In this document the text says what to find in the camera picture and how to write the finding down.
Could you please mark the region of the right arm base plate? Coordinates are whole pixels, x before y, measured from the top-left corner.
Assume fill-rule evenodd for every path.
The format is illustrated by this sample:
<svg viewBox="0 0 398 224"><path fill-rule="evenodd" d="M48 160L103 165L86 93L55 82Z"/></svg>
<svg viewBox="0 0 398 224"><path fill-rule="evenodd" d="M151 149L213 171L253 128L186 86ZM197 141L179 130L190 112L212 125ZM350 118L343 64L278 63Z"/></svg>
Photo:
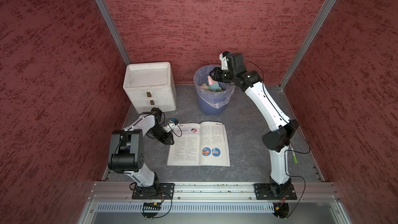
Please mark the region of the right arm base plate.
<svg viewBox="0 0 398 224"><path fill-rule="evenodd" d="M295 189L289 182L284 185L254 184L254 191L257 200L297 200Z"/></svg>

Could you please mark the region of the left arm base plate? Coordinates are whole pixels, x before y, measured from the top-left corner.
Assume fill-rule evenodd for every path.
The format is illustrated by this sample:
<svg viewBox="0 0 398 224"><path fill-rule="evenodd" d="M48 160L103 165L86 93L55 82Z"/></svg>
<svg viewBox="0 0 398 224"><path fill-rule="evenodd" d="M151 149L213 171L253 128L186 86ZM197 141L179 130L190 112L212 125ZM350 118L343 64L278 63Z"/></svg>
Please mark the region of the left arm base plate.
<svg viewBox="0 0 398 224"><path fill-rule="evenodd" d="M159 183L151 187L139 187L130 184L133 200L172 200L175 190L174 183Z"/></svg>

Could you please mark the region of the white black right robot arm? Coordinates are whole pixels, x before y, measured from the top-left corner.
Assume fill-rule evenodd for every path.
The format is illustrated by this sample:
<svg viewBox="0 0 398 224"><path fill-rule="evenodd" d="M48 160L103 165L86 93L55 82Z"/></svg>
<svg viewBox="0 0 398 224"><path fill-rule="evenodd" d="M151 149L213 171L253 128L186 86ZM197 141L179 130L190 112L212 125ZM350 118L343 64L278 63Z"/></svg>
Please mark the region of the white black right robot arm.
<svg viewBox="0 0 398 224"><path fill-rule="evenodd" d="M272 197L283 198L292 188L287 153L290 139L299 124L295 119L289 119L276 104L266 90L261 76L254 70L246 69L242 54L225 51L219 59L221 67L209 73L211 78L217 82L239 87L254 102L268 124L270 131L262 136L262 141L269 150L271 160L269 190Z"/></svg>

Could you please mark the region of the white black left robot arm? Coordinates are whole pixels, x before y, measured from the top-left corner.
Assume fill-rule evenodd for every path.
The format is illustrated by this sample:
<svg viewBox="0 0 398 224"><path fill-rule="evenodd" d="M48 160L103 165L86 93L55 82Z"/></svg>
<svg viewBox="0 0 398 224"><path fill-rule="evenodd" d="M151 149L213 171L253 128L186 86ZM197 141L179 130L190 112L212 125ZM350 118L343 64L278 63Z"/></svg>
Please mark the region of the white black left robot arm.
<svg viewBox="0 0 398 224"><path fill-rule="evenodd" d="M144 162L144 136L149 133L164 145L174 145L174 129L178 120L166 120L159 108L142 112L138 119L122 130L111 134L108 168L129 176L143 190L160 191L158 176Z"/></svg>

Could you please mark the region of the children's book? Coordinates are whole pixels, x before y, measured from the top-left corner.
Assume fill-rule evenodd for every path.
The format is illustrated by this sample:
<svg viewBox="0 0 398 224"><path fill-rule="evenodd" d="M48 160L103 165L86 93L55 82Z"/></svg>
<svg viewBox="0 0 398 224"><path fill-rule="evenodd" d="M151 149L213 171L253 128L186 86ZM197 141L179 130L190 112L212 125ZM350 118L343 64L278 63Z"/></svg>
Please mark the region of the children's book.
<svg viewBox="0 0 398 224"><path fill-rule="evenodd" d="M229 167L230 154L225 125L220 122L179 124L174 129L168 166Z"/></svg>

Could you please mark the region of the pink sticky note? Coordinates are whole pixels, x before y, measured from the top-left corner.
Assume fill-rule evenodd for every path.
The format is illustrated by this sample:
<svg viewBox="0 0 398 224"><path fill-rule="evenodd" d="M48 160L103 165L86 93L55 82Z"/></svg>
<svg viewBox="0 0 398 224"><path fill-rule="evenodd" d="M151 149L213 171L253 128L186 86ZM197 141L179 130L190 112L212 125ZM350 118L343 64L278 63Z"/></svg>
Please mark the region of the pink sticky note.
<svg viewBox="0 0 398 224"><path fill-rule="evenodd" d="M209 87L210 86L214 87L218 83L217 81L214 81L211 76L207 76L207 81L208 81Z"/></svg>

